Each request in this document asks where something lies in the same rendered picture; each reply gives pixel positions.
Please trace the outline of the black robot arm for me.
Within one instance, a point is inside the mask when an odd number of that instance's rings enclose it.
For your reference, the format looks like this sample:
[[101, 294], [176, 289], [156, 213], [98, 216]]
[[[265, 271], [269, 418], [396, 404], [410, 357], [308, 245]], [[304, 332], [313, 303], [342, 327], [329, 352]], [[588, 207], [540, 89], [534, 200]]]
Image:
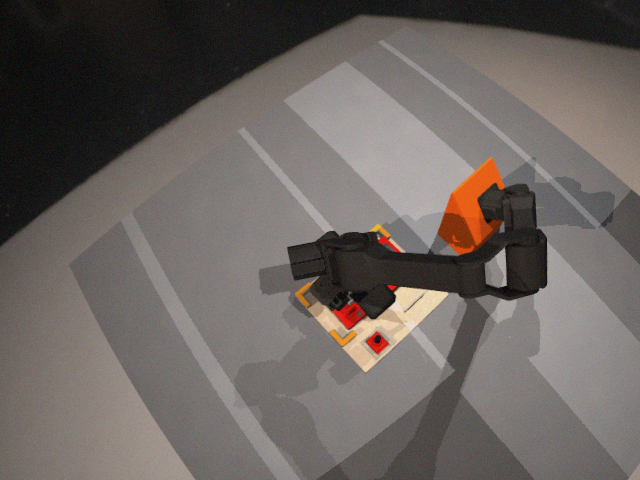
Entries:
[[[379, 285], [454, 292], [465, 299], [533, 295], [547, 285], [548, 258], [547, 236], [536, 229], [535, 193], [527, 184], [503, 188], [493, 183], [477, 198], [485, 222], [504, 221], [505, 232], [475, 251], [458, 256], [392, 252], [380, 244], [377, 232], [348, 232], [287, 247], [294, 281], [319, 276], [309, 291], [331, 311], [342, 310], [350, 292]], [[492, 287], [486, 284], [484, 263], [504, 247], [507, 286]]]

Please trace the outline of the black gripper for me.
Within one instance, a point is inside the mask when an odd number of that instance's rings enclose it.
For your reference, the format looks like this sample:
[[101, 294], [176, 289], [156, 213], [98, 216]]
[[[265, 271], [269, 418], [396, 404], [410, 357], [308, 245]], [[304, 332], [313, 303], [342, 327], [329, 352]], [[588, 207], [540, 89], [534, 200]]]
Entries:
[[[328, 231], [316, 241], [338, 237], [335, 231]], [[379, 317], [396, 300], [395, 293], [387, 285], [379, 285], [370, 291], [352, 293], [350, 296], [370, 319]]]

